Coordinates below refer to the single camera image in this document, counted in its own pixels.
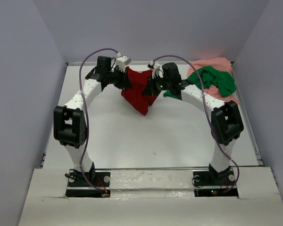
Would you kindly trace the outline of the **red t-shirt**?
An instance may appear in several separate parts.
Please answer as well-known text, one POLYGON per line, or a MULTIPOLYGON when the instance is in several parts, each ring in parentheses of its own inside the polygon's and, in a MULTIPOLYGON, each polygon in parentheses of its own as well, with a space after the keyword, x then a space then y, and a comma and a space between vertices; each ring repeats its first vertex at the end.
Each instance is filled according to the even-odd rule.
POLYGON ((128 66, 126 72, 131 87, 123 89, 121 95, 135 110, 145 116, 148 107, 153 105, 160 94, 153 91, 148 83, 149 78, 152 78, 152 70, 135 71, 128 66))

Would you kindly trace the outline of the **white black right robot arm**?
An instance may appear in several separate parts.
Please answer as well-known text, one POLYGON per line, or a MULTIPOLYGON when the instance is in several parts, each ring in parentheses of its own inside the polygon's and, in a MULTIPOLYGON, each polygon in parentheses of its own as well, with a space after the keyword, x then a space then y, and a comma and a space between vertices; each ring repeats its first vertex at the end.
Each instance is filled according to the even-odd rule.
POLYGON ((145 94, 156 95, 167 90, 179 100, 203 111, 208 120, 215 149, 208 170, 194 173, 195 186, 217 186, 226 179, 234 183, 237 177, 230 167, 233 162, 232 150, 244 130, 237 103, 225 102, 207 94, 198 71, 194 72, 195 79, 183 80, 175 63, 160 65, 150 61, 148 68, 152 75, 148 78, 145 94))

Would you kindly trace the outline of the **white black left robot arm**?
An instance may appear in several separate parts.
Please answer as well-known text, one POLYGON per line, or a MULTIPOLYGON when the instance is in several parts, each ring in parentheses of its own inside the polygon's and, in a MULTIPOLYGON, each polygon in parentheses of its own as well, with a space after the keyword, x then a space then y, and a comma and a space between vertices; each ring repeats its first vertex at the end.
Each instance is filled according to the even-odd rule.
POLYGON ((131 62, 120 53, 115 58, 99 56, 96 66, 85 76, 79 91, 53 112, 53 136, 66 148, 74 164, 73 180, 90 186, 95 180, 94 162, 86 147, 89 138, 88 107, 104 88, 113 84, 119 89, 130 87, 126 67, 131 62))

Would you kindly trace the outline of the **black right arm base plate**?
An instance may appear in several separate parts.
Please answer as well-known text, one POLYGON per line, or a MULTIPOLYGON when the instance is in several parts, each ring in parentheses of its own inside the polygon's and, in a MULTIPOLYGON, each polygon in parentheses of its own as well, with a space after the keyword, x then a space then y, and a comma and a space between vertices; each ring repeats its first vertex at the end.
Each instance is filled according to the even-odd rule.
POLYGON ((209 171, 194 171, 191 183, 195 197, 238 197, 234 186, 235 175, 231 169, 221 178, 211 178, 209 171))

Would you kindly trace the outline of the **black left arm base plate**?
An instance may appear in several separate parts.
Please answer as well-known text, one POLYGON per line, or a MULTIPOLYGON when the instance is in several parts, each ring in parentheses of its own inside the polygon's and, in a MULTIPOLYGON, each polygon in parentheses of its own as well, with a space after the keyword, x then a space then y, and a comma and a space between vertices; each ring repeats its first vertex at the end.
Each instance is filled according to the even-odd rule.
POLYGON ((67 187, 65 196, 69 198, 109 198, 111 172, 96 171, 95 178, 88 178, 76 170, 70 170, 65 174, 67 187))

